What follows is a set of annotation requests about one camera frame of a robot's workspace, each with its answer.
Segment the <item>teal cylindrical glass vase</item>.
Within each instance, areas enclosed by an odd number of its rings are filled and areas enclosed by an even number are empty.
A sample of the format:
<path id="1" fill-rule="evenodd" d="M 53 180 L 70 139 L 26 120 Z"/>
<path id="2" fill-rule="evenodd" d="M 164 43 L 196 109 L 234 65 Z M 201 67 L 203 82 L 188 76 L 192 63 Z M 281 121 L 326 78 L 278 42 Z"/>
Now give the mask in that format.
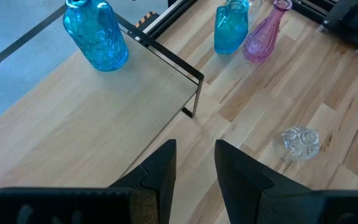
<path id="1" fill-rule="evenodd" d="M 105 0 L 65 0 L 63 26 L 90 64 L 102 72 L 120 69 L 129 51 L 116 15 Z"/>

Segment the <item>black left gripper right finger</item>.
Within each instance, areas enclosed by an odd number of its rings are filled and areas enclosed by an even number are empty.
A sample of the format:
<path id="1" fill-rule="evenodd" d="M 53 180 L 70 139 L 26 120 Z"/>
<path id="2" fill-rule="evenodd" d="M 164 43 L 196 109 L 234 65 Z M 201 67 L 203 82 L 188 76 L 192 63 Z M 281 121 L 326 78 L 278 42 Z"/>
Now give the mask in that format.
<path id="1" fill-rule="evenodd" d="M 317 224 L 323 200 L 314 191 L 218 139 L 214 160 L 231 224 Z"/>

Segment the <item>tall pink glass vase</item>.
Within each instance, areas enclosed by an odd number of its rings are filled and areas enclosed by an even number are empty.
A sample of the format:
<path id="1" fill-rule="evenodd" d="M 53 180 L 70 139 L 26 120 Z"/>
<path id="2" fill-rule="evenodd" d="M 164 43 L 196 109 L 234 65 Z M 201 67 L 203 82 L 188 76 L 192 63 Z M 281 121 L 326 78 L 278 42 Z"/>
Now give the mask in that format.
<path id="1" fill-rule="evenodd" d="M 245 58 L 262 63 L 273 52 L 281 19 L 292 8 L 291 0 L 274 0 L 270 14 L 247 36 L 242 48 Z"/>

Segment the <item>black aluminium frame rail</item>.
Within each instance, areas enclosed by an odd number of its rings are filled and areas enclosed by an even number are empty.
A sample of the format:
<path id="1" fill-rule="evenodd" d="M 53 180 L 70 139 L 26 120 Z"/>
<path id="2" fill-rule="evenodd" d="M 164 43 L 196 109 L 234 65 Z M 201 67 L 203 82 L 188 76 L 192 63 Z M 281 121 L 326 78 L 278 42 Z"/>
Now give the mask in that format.
<path id="1" fill-rule="evenodd" d="M 154 40 L 157 40 L 181 15 L 194 5 L 197 0 L 167 0 L 168 8 L 151 23 L 141 30 Z"/>
<path id="2" fill-rule="evenodd" d="M 328 12 L 337 3 L 336 0 L 292 0 L 292 9 L 319 24 L 328 24 L 325 19 Z"/>

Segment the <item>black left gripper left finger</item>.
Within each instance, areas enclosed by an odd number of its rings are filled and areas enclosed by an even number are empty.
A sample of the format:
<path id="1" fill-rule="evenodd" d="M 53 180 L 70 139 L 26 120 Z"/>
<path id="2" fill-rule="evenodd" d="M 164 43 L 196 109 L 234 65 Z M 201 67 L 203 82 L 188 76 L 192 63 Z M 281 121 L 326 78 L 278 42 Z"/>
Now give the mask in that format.
<path id="1" fill-rule="evenodd" d="M 111 184 L 156 193 L 158 224 L 169 224 L 177 169 L 177 142 L 169 139 L 128 174 Z"/>

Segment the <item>teal flask-shaped glass vase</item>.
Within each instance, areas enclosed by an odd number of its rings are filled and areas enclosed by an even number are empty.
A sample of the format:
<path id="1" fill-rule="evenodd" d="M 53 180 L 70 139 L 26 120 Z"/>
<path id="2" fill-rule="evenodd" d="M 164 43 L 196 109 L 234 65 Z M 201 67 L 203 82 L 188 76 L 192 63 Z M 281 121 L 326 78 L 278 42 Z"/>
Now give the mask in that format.
<path id="1" fill-rule="evenodd" d="M 214 49 L 219 54 L 232 54 L 248 34 L 248 0 L 227 0 L 216 9 Z"/>

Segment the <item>wooden shelf black metal frame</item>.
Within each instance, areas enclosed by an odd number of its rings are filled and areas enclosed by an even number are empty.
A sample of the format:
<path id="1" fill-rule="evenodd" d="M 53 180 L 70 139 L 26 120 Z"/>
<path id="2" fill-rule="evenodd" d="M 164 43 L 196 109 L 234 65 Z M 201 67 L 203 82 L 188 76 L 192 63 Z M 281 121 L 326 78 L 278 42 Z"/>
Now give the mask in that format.
<path id="1" fill-rule="evenodd" d="M 189 102 L 194 81 L 124 40 L 121 69 L 75 52 L 0 116 L 0 188 L 108 186 Z"/>

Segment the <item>clear round glass vase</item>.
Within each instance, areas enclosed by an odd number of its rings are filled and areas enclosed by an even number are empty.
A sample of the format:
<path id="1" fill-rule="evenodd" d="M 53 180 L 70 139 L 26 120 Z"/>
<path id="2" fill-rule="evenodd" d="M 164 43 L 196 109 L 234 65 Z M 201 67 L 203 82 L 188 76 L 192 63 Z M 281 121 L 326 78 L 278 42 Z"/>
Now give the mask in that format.
<path id="1" fill-rule="evenodd" d="M 302 161 L 319 152 L 319 134 L 306 127 L 293 126 L 275 135 L 272 145 L 282 159 Z"/>

